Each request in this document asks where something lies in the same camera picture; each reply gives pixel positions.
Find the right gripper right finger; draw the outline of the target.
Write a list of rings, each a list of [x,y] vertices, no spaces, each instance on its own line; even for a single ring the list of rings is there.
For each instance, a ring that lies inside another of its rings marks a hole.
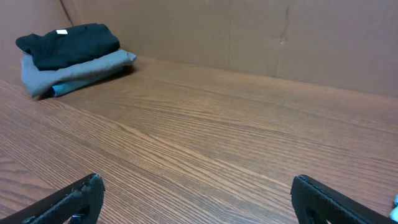
[[[290,194],[300,224],[397,223],[307,175],[294,177]]]

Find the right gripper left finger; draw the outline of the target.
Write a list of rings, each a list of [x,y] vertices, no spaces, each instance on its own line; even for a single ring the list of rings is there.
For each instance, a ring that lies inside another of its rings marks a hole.
[[[54,192],[25,209],[1,219],[1,224],[96,224],[105,186],[95,173]]]

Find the black t-shirt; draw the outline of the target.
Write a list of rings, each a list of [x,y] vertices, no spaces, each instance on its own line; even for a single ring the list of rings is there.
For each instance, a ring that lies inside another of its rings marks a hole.
[[[119,39],[104,24],[83,24],[53,30],[43,36],[30,34],[16,45],[32,56],[39,70],[58,70],[94,60],[120,48]]]

